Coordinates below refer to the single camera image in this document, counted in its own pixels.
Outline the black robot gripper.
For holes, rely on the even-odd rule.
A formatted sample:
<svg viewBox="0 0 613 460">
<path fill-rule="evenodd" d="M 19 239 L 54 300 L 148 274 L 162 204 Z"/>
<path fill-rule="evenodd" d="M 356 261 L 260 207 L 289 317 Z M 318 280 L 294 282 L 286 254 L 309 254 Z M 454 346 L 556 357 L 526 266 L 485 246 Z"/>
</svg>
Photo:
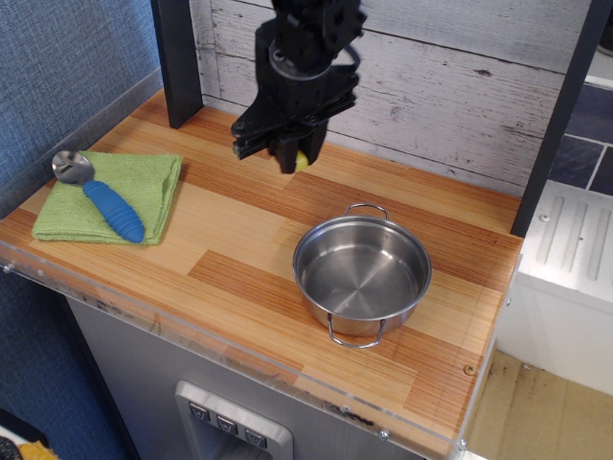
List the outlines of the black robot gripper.
<svg viewBox="0 0 613 460">
<path fill-rule="evenodd" d="M 234 153 L 244 159 L 267 150 L 282 173 L 295 173 L 298 151 L 312 165 L 328 132 L 329 119 L 355 104 L 359 54 L 347 45 L 350 64 L 300 71 L 277 46 L 277 24 L 265 22 L 255 34 L 258 94 L 232 125 Z"/>
</svg>

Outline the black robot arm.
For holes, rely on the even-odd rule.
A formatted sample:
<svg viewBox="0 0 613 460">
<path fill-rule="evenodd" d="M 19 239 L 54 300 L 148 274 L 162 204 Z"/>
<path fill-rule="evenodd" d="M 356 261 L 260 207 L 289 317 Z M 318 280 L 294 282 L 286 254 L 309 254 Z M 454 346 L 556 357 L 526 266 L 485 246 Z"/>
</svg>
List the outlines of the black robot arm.
<svg viewBox="0 0 613 460">
<path fill-rule="evenodd" d="M 355 104 L 366 15 L 357 1 L 275 1 L 255 33 L 258 93 L 235 121 L 234 153 L 267 150 L 282 173 L 313 164 L 330 118 Z"/>
</svg>

